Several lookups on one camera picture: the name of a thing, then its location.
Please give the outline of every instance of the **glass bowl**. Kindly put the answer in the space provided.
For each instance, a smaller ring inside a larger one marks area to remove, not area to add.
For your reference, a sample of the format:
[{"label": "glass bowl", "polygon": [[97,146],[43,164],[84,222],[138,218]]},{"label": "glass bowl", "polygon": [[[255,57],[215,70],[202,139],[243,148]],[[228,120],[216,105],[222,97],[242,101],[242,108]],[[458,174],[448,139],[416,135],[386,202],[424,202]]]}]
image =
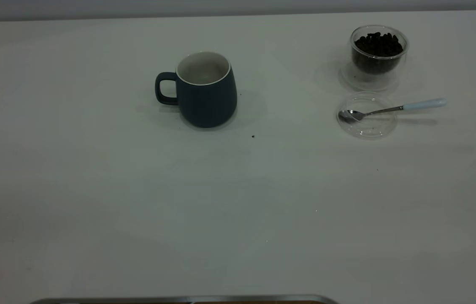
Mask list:
[{"label": "glass bowl", "polygon": [[344,99],[336,111],[336,119],[345,132],[363,140],[378,140],[390,134],[398,124],[394,112],[365,116],[361,121],[350,121],[339,117],[340,111],[354,110],[362,113],[392,108],[394,104],[386,97],[375,92],[357,92]]},{"label": "glass bowl", "polygon": [[[356,46],[356,41],[370,33],[396,36],[403,48],[402,52],[395,56],[381,57],[362,51]],[[342,67],[343,78],[351,86],[361,90],[385,90],[398,81],[405,66],[408,47],[408,39],[397,29],[384,25],[358,27],[350,35],[349,52]]]}]

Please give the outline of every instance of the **coffee bean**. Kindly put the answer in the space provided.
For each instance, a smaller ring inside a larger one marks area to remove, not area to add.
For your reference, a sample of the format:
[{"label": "coffee bean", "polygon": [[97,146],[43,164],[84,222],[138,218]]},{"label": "coffee bean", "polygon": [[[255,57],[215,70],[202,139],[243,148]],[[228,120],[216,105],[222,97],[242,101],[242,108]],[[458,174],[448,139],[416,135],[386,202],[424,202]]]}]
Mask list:
[{"label": "coffee bean", "polygon": [[[391,33],[386,33],[382,36],[380,32],[368,33],[367,37],[362,36],[354,41],[354,45],[362,52],[379,57],[392,57],[403,51],[398,37]],[[365,73],[373,75],[391,71],[398,65],[399,60],[400,58],[380,60],[352,50],[352,61],[354,64]]]}]

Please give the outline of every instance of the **mug rim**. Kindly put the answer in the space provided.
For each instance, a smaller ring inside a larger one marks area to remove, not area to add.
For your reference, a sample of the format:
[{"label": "mug rim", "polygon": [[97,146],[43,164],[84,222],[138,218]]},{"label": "mug rim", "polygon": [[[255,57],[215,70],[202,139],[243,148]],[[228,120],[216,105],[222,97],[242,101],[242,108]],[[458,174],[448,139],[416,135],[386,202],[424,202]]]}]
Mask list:
[{"label": "mug rim", "polygon": [[[188,57],[192,56],[192,55],[195,55],[195,54],[202,54],[202,53],[210,53],[210,54],[216,54],[217,56],[220,56],[222,57],[223,59],[225,59],[227,61],[227,64],[229,65],[229,68],[227,69],[227,72],[225,73],[225,75],[223,75],[223,77],[221,77],[220,79],[214,81],[214,82],[211,82],[211,83],[203,83],[203,84],[199,84],[199,83],[191,83],[189,81],[186,81],[182,78],[182,76],[180,76],[180,73],[178,73],[178,67],[180,67],[180,64],[182,64],[182,62],[184,62],[184,60],[186,60]],[[180,60],[180,63],[178,63],[178,65],[176,66],[176,69],[174,70],[174,72],[176,73],[176,75],[178,76],[178,78],[182,81],[184,81],[185,83],[187,84],[190,84],[190,85],[196,85],[197,87],[203,87],[203,86],[206,86],[206,85],[211,85],[211,84],[214,84],[214,83],[218,83],[219,81],[222,81],[223,79],[225,79],[225,77],[227,77],[230,73],[230,69],[231,69],[231,66],[230,66],[230,61],[225,57],[223,56],[222,54],[219,54],[218,52],[212,52],[212,51],[201,51],[201,52],[196,52],[196,53],[192,53],[192,54],[189,54],[187,55],[186,57],[184,57],[182,60]]]}]

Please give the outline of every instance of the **mug handle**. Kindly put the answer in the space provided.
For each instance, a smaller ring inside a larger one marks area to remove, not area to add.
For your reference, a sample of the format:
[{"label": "mug handle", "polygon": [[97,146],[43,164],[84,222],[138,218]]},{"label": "mug handle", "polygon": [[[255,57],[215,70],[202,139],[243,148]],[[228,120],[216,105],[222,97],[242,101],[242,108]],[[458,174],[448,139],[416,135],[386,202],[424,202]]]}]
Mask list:
[{"label": "mug handle", "polygon": [[169,98],[161,93],[161,81],[163,80],[172,80],[176,81],[176,73],[171,72],[163,72],[157,75],[155,79],[155,97],[157,101],[161,102],[162,104],[169,104],[171,106],[178,105],[178,98]]}]

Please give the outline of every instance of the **spoon handle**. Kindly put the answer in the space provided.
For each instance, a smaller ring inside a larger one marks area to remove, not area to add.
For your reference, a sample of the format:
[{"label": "spoon handle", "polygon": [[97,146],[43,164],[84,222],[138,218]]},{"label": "spoon handle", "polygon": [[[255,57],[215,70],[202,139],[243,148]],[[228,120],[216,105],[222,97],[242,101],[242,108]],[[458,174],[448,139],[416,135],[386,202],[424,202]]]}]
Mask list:
[{"label": "spoon handle", "polygon": [[446,98],[436,98],[432,100],[404,104],[402,107],[404,111],[439,108],[440,106],[446,106],[447,102],[448,101]]}]

